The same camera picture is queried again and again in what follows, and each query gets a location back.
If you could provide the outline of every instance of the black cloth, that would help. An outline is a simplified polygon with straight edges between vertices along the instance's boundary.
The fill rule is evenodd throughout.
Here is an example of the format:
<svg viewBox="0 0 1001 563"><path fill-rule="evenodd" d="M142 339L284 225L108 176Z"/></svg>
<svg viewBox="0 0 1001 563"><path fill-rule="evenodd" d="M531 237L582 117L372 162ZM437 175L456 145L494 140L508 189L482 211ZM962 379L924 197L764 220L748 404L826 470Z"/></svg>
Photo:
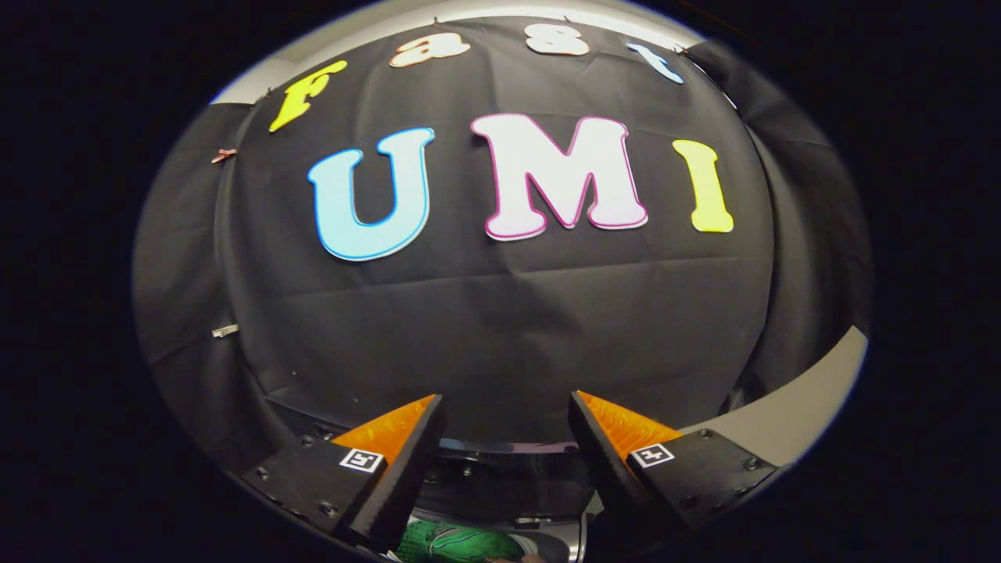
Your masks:
<svg viewBox="0 0 1001 563"><path fill-rule="evenodd" d="M348 51L302 73L347 61L305 115L274 133L282 96L258 104L227 164L219 254L240 340L269 399L354 426L440 393L447 437L475 442L572 440L566 402L576 389L671 426L715 415L768 302L771 204L754 144L712 82L674 53L655 49L684 85L630 51L635 39L591 26L574 24L588 54L539 54L526 45L532 23L449 22ZM471 48L388 65L399 45L447 31ZM490 239L492 164L469 122L500 112L530 115L565 149L582 117L625 123L649 222L609 231L582 220L568 230L533 193L551 226L527 240ZM377 220L392 191L388 158L373 148L421 126L435 138L425 148L431 211L420 235L376 260L328 254L309 167L360 148L355 206L360 220ZM733 232L693 228L692 180L675 139L721 155Z"/></svg>
<svg viewBox="0 0 1001 563"><path fill-rule="evenodd" d="M854 326L870 335L873 262L862 203L837 150L792 99L719 41L688 49L734 101L772 194L768 322L724 411L789 383Z"/></svg>
<svg viewBox="0 0 1001 563"><path fill-rule="evenodd" d="M540 21L481 18L380 39L290 80L348 61L278 131L267 129L285 86L252 110L206 108L179 142L138 236L137 323L168 403L200 445L228 452L218 454L232 461L224 465L239 469L287 440L267 401L353 427L441 393L448 438L557 442L573 439L566 398L582 389L684 427L774 390L851 324L864 326L867 287L845 277L842 262L862 252L865 265L867 250L852 236L825 245L823 213L851 184L833 160L829 179L818 180L813 164L796 167L805 145L786 139L823 140L787 98L730 54L691 49L693 60L715 53L698 58L710 79L649 45L683 76L675 84L626 47L643 41L577 23L588 54L539 54L525 43L532 23ZM399 45L444 31L471 48L388 65ZM469 122L500 112L528 114L564 149L582 117L626 124L649 222L612 231L582 217L565 229L533 191L547 230L490 239L492 163ZM435 133L424 150L431 211L420 235L375 260L329 254L306 171L361 149L354 202L359 219L378 220L392 190L388 158L374 146L411 127ZM732 232L692 226L692 180L675 139L719 154ZM238 153L208 164L218 148ZM814 162L833 158L817 154ZM811 195L817 183L824 190ZM864 236L853 205L837 207L836 219ZM197 211L181 217L186 206ZM826 269L815 271L815 259ZM851 287L839 289L842 279ZM231 323L239 333L210 337Z"/></svg>

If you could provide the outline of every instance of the black border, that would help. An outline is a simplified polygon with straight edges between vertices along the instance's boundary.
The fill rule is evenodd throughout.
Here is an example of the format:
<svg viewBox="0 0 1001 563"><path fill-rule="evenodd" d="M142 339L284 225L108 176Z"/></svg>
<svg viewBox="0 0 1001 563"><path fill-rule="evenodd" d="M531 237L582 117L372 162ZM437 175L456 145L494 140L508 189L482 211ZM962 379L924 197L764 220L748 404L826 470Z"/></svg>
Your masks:
<svg viewBox="0 0 1001 563"><path fill-rule="evenodd" d="M986 76L996 9L691 4L703 12L648 6L730 42L841 150L869 216L877 299L863 377L820 445L672 560L979 559L988 487L967 474L991 469L973 448L989 442L980 429L996 375L984 360L991 301L978 296L994 255ZM25 527L14 560L67 550L107 561L349 560L260 510L194 448L145 375L128 295L145 190L191 116L252 63L357 7L8 7L16 99L6 132L24 152L11 159L24 177L9 180L7 271L27 283L9 294L15 355L5 363L28 387L9 394L28 399L8 429Z"/></svg>

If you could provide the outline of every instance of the bolt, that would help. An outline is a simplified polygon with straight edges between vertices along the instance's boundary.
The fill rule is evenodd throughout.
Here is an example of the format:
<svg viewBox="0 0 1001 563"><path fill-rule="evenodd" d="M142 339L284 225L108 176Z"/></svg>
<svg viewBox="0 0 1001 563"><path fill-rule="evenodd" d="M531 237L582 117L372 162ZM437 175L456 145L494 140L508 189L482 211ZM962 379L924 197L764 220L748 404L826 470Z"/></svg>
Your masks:
<svg viewBox="0 0 1001 563"><path fill-rule="evenodd" d="M319 511L326 515L327 518L331 520L337 517L337 507L331 505L326 501L319 501Z"/></svg>

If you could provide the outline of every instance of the green object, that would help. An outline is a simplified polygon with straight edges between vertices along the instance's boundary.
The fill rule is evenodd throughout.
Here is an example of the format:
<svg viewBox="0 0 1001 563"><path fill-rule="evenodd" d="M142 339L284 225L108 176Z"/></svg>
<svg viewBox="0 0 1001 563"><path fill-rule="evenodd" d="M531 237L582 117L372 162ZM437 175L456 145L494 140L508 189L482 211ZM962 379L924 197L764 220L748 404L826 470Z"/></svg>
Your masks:
<svg viewBox="0 0 1001 563"><path fill-rule="evenodd" d="M481 563L486 557L518 561L525 550L503 532L416 520L394 553L405 563Z"/></svg>

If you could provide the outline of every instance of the letter u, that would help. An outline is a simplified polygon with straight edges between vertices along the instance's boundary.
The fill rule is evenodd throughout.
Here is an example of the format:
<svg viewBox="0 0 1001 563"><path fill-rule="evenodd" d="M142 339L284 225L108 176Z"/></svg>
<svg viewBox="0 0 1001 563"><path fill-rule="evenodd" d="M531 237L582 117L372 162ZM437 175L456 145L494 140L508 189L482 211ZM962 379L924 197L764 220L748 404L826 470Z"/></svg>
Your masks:
<svg viewBox="0 0 1001 563"><path fill-rule="evenodd" d="M420 234L430 200L424 146L434 139L429 127L405 129L378 142L375 148L389 156L392 167L392 211L382 220L363 223L354 210L354 166L363 153L342 150L316 162L306 177L315 186L316 230L331 254L364 261L402 249Z"/></svg>

